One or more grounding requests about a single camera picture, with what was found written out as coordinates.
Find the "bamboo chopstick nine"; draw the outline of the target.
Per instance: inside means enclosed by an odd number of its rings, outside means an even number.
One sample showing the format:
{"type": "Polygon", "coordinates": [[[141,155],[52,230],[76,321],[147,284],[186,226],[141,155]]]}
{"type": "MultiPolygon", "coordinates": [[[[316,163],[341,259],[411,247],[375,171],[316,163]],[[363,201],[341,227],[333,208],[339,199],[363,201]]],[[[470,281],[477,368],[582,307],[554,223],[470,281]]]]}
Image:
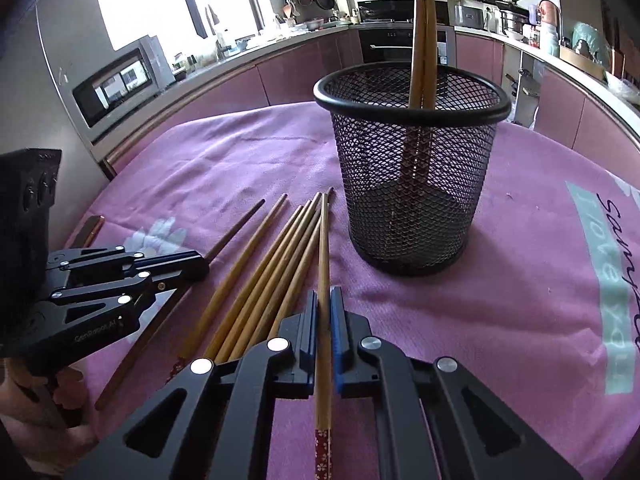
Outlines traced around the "bamboo chopstick nine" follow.
{"type": "Polygon", "coordinates": [[[325,193],[320,194],[320,198],[312,210],[312,216],[305,224],[305,231],[297,240],[294,252],[281,276],[281,281],[274,291],[267,311],[268,324],[264,330],[265,337],[268,339],[277,336],[282,320],[291,311],[299,289],[302,287],[302,281],[309,266],[310,254],[316,244],[314,239],[319,229],[321,203],[332,193],[333,188],[329,188],[325,193]]]}

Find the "bamboo chopstick three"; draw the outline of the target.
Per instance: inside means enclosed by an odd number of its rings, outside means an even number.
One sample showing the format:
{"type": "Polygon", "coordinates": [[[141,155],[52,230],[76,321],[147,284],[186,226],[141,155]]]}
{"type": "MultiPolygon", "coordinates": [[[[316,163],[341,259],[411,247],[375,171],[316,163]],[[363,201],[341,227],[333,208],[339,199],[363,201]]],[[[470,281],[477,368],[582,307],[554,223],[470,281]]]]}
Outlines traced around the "bamboo chopstick three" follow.
{"type": "Polygon", "coordinates": [[[291,214],[291,217],[288,219],[288,222],[285,223],[285,226],[282,228],[277,238],[271,244],[268,249],[268,252],[262,257],[260,263],[258,263],[257,268],[250,276],[250,278],[245,282],[243,288],[240,290],[239,295],[236,296],[233,304],[229,308],[228,312],[220,322],[216,332],[210,343],[207,345],[205,351],[203,352],[203,358],[209,359],[213,361],[216,358],[217,352],[221,345],[224,343],[228,333],[231,330],[236,318],[244,307],[244,304],[247,302],[248,297],[253,292],[257,282],[262,277],[262,274],[265,271],[265,268],[270,263],[271,258],[277,249],[281,246],[285,235],[288,234],[288,231],[292,228],[292,224],[297,220],[300,215],[300,212],[304,209],[304,205],[298,205],[294,212],[291,214]]]}

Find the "black built-in oven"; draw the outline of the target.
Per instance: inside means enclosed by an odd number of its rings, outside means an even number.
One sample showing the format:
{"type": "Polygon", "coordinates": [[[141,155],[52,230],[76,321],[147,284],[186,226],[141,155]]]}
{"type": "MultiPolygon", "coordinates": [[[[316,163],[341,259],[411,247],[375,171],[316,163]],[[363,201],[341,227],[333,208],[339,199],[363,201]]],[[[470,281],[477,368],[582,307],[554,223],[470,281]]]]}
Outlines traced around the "black built-in oven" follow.
{"type": "MultiPolygon", "coordinates": [[[[367,23],[357,26],[363,62],[410,61],[413,27],[410,23],[367,23]]],[[[437,26],[439,64],[457,65],[456,34],[450,26],[437,26]]]]}

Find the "pink kitchen cabinets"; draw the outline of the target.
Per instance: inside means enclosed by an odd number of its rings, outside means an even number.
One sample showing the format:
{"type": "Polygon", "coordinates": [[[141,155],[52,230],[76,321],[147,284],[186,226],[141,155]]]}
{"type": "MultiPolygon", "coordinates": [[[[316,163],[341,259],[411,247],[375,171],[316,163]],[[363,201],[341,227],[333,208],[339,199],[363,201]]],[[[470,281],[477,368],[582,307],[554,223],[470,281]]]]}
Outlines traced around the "pink kitchen cabinets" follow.
{"type": "MultiPolygon", "coordinates": [[[[310,32],[242,54],[179,82],[127,118],[102,157],[109,177],[160,134],[209,116],[309,101],[323,76],[359,64],[361,29],[310,32]]],[[[518,93],[513,120],[532,126],[629,183],[639,182],[639,113],[597,79],[509,38],[454,31],[459,67],[518,93]]]]}

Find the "dark bamboo chopstick two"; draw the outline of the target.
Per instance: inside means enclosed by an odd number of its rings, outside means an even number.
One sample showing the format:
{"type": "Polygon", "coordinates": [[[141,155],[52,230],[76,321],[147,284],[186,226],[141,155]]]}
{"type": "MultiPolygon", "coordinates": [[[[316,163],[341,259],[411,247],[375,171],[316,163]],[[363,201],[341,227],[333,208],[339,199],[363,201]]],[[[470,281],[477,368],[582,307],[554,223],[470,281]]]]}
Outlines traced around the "dark bamboo chopstick two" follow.
{"type": "MultiPolygon", "coordinates": [[[[221,237],[221,239],[218,240],[218,242],[209,249],[204,257],[207,264],[212,263],[212,261],[218,256],[218,254],[229,244],[230,240],[235,237],[235,234],[247,224],[248,220],[250,220],[250,218],[252,218],[254,214],[256,214],[256,212],[264,203],[265,200],[263,198],[261,200],[258,200],[258,202],[252,208],[250,208],[249,211],[243,214],[240,220],[238,222],[235,222],[235,224],[230,229],[228,229],[227,232],[224,233],[224,236],[221,237]]],[[[165,303],[160,307],[160,310],[158,310],[152,317],[152,320],[149,322],[149,324],[145,326],[144,330],[142,330],[137,340],[128,350],[126,356],[124,356],[124,358],[122,359],[122,362],[119,363],[119,366],[112,374],[110,380],[106,383],[105,387],[98,397],[98,400],[96,400],[94,408],[97,411],[103,411],[104,408],[107,407],[107,405],[112,400],[112,397],[126,378],[127,374],[134,366],[134,363],[137,362],[138,357],[142,355],[142,352],[149,345],[154,335],[160,329],[160,326],[164,324],[166,318],[168,318],[168,315],[171,314],[171,311],[175,309],[175,306],[182,300],[183,296],[189,291],[189,289],[189,286],[182,286],[172,292],[165,303]]]]}

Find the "black mesh utensil holder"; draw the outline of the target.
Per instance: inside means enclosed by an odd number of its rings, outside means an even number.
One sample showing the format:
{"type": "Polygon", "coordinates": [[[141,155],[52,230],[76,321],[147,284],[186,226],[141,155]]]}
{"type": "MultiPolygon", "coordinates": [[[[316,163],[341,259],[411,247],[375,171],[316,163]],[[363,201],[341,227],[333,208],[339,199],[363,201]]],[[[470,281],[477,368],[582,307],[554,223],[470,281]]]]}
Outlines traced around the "black mesh utensil holder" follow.
{"type": "Polygon", "coordinates": [[[497,126],[511,111],[498,84],[437,69],[433,108],[412,107],[407,61],[355,65],[319,79],[331,115],[348,232],[370,266],[435,274],[464,252],[497,126]]]}

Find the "bamboo chopstick four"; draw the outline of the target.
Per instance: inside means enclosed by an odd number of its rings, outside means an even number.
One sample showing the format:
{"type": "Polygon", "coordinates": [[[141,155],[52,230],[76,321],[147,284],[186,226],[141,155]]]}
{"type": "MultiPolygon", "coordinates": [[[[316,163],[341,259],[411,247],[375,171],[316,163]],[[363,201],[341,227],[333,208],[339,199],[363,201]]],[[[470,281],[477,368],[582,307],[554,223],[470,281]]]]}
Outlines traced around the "bamboo chopstick four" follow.
{"type": "Polygon", "coordinates": [[[242,332],[242,329],[244,328],[244,326],[245,326],[245,324],[247,322],[247,319],[250,317],[250,314],[252,313],[254,305],[256,304],[260,294],[262,293],[262,289],[265,287],[265,284],[267,284],[267,282],[269,280],[269,278],[268,278],[269,272],[271,270],[273,270],[274,267],[277,265],[277,253],[279,252],[280,249],[284,249],[286,247],[286,245],[288,244],[288,238],[296,230],[296,228],[298,226],[298,222],[300,220],[302,220],[304,212],[305,212],[306,208],[308,207],[308,205],[310,204],[311,200],[308,200],[308,202],[304,205],[304,209],[300,212],[300,215],[297,218],[297,220],[292,224],[292,228],[288,231],[288,234],[285,235],[285,238],[284,238],[281,246],[274,253],[273,257],[271,258],[270,263],[268,263],[268,266],[265,268],[265,271],[262,274],[262,277],[257,282],[253,292],[250,294],[250,296],[247,299],[247,302],[244,304],[244,307],[242,307],[242,310],[239,313],[238,317],[236,318],[233,326],[231,327],[230,332],[228,333],[226,339],[224,340],[224,343],[221,345],[221,347],[219,348],[219,350],[217,352],[216,358],[214,359],[214,362],[216,364],[221,364],[221,363],[224,363],[224,362],[228,361],[224,357],[224,355],[229,350],[231,350],[233,348],[233,346],[234,346],[233,339],[236,336],[238,336],[239,333],[242,332]]]}

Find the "silver microwave oven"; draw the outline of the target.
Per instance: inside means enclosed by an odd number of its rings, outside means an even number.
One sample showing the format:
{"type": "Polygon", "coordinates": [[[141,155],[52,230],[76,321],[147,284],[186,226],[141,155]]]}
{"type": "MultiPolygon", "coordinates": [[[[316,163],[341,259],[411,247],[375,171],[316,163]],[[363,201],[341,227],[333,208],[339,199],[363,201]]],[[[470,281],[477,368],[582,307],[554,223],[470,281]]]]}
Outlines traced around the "silver microwave oven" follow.
{"type": "Polygon", "coordinates": [[[96,145],[119,122],[175,82],[157,36],[144,36],[73,88],[82,134],[96,145]]]}

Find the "bamboo chopstick five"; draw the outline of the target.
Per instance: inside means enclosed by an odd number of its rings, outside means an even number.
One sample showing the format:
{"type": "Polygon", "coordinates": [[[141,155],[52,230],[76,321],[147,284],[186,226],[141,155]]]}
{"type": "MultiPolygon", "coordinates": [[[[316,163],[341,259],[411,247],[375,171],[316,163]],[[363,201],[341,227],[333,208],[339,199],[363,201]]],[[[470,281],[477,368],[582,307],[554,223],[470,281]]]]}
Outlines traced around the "bamboo chopstick five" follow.
{"type": "Polygon", "coordinates": [[[290,274],[293,271],[294,258],[298,248],[302,246],[304,236],[309,233],[309,225],[316,213],[320,196],[320,193],[314,196],[306,208],[302,220],[298,222],[296,230],[288,238],[288,244],[277,253],[277,265],[269,272],[269,280],[262,289],[250,317],[242,332],[233,339],[233,348],[224,355],[228,361],[239,359],[251,344],[261,341],[268,333],[274,312],[278,310],[286,286],[291,279],[290,274]]]}

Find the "pink floral tablecloth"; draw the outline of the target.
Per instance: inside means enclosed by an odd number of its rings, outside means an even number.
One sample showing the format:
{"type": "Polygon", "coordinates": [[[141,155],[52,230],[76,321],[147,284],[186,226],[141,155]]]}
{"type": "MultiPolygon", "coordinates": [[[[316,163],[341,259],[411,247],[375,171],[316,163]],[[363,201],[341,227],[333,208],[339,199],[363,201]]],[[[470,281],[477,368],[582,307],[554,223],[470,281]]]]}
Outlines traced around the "pink floral tablecloth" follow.
{"type": "MultiPolygon", "coordinates": [[[[254,203],[285,211],[342,185],[314,103],[187,122],[143,150],[90,206],[101,246],[206,252],[254,203]]],[[[512,124],[492,149],[469,244],[450,268],[395,278],[355,252],[331,204],[331,278],[348,310],[409,356],[452,356],[587,479],[639,427],[639,181],[512,124]]]]}

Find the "bamboo chopstick one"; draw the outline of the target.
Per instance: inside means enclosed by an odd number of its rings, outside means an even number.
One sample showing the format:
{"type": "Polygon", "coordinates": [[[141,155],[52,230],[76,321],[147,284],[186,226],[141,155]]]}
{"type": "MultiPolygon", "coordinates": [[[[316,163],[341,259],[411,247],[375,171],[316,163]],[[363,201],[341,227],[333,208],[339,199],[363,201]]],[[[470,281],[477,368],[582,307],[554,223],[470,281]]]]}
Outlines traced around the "bamboo chopstick one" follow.
{"type": "Polygon", "coordinates": [[[235,263],[233,263],[233,266],[231,267],[229,273],[224,277],[224,279],[214,291],[213,295],[210,297],[206,308],[204,309],[202,315],[198,318],[198,322],[196,322],[189,335],[183,341],[183,344],[177,354],[176,362],[174,363],[174,366],[172,367],[167,380],[171,380],[172,378],[174,378],[179,372],[184,369],[186,364],[190,362],[190,359],[195,356],[195,352],[198,351],[198,348],[200,348],[203,339],[207,335],[210,324],[213,323],[215,316],[229,296],[231,289],[238,281],[241,273],[248,263],[248,260],[250,260],[250,257],[254,254],[254,251],[269,230],[274,218],[277,217],[279,210],[281,209],[287,198],[288,194],[286,193],[283,193],[278,198],[276,203],[272,206],[265,218],[262,219],[262,222],[259,223],[259,226],[255,230],[254,234],[250,237],[247,244],[242,249],[242,252],[235,260],[235,263]]]}

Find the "steel pot on counter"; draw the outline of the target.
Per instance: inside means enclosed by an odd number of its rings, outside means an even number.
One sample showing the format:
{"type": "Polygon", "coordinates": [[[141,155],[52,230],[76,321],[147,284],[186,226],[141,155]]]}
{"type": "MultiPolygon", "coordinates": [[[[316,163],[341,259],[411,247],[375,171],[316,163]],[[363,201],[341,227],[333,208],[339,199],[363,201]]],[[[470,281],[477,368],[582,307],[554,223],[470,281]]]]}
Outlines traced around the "steel pot on counter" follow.
{"type": "Polygon", "coordinates": [[[500,9],[502,31],[506,35],[524,35],[524,26],[529,24],[529,12],[519,6],[500,9]]]}

